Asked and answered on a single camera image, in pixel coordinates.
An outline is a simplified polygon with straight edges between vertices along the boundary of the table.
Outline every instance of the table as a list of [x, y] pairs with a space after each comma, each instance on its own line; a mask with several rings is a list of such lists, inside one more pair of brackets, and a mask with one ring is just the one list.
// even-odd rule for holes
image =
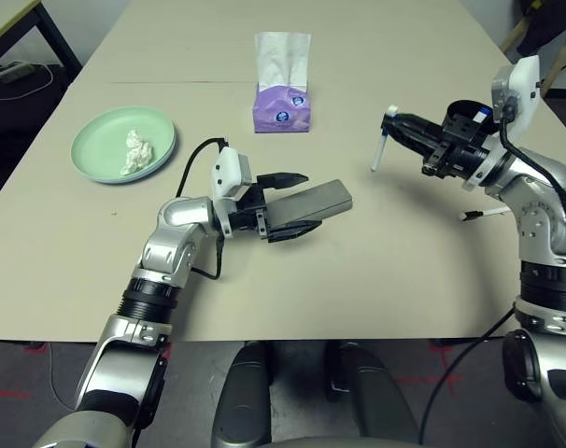
[[75, 79], [81, 64], [40, 0], [0, 0], [0, 58], [34, 27]]
[[[295, 190], [340, 178], [354, 207], [298, 240], [228, 241], [219, 281], [191, 277], [174, 312], [176, 338], [481, 334], [518, 291], [513, 218], [458, 222], [458, 212], [497, 203], [458, 179], [421, 175], [420, 157], [394, 142], [379, 173], [369, 166], [389, 104], [440, 122], [456, 99], [488, 102], [506, 64], [499, 49], [454, 0], [235, 5], [133, 0], [70, 86], [0, 194], [0, 339], [95, 341], [191, 151], [222, 135], [254, 175], [309, 175]], [[313, 33], [313, 129], [254, 134], [252, 37], [281, 29]], [[172, 117], [174, 158], [131, 185], [81, 177], [69, 160], [76, 132], [135, 104]], [[518, 143], [566, 162], [566, 129], [544, 104]], [[194, 164], [187, 195], [209, 194], [214, 157]], [[204, 254], [199, 265], [214, 269], [213, 247]]]

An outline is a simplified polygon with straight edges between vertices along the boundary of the tissue box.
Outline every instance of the tissue box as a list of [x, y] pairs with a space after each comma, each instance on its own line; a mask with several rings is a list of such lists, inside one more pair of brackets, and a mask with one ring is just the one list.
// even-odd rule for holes
[[254, 36], [258, 86], [253, 107], [256, 133], [307, 133], [308, 52], [312, 35], [264, 32]]
[[310, 99], [305, 91], [274, 86], [259, 91], [253, 107], [255, 133], [307, 133]]

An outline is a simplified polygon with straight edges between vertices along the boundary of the floor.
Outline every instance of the floor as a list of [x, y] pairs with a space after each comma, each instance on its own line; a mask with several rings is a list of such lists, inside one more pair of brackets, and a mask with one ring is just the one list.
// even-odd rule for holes
[[[566, 125], [566, 100], [547, 101]], [[138, 446], [207, 447], [219, 392], [241, 343], [177, 343], [154, 424]], [[424, 340], [371, 341], [419, 421], [434, 382], [460, 346], [439, 349]], [[551, 448], [546, 419], [517, 401], [502, 384], [501, 341], [479, 346], [444, 387], [432, 410], [425, 442], [445, 448]], [[357, 435], [348, 402], [322, 394], [323, 342], [276, 343], [278, 375], [271, 388], [273, 439]], [[54, 343], [53, 377], [73, 402], [91, 344]], [[0, 447], [32, 443], [67, 410], [50, 390], [50, 350], [0, 342]]]

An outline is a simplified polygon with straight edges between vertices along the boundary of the black table leg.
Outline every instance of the black table leg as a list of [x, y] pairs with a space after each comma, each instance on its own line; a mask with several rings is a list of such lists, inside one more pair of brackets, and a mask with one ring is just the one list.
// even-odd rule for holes
[[67, 75], [73, 81], [81, 70], [81, 63], [79, 63], [78, 58], [74, 54], [73, 50], [69, 47], [65, 41], [63, 35], [55, 25], [54, 21], [50, 17], [47, 10], [39, 4], [33, 9], [33, 12], [38, 16], [39, 22], [36, 24], [40, 34], [49, 43], [49, 46], [59, 57], [59, 60], [63, 63]]

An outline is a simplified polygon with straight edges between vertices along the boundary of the white marker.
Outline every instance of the white marker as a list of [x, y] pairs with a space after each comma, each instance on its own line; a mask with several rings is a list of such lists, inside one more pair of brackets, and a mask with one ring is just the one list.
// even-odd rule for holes
[[[396, 105], [390, 105], [385, 115], [388, 115], [389, 117], [395, 117], [398, 110], [399, 108]], [[383, 132], [380, 135], [380, 141], [378, 142], [378, 149], [376, 150], [375, 154], [375, 162], [373, 163], [373, 166], [370, 167], [370, 171], [372, 172], [378, 170], [378, 167], [380, 166], [380, 161], [383, 158], [385, 144], [387, 143], [387, 135], [389, 135], [389, 133], [385, 128], [383, 128]]]
[[489, 210], [473, 210], [471, 212], [464, 212], [458, 215], [460, 221], [472, 221], [479, 217], [489, 217], [490, 215], [501, 215], [503, 213], [511, 212], [509, 207], [491, 208]]

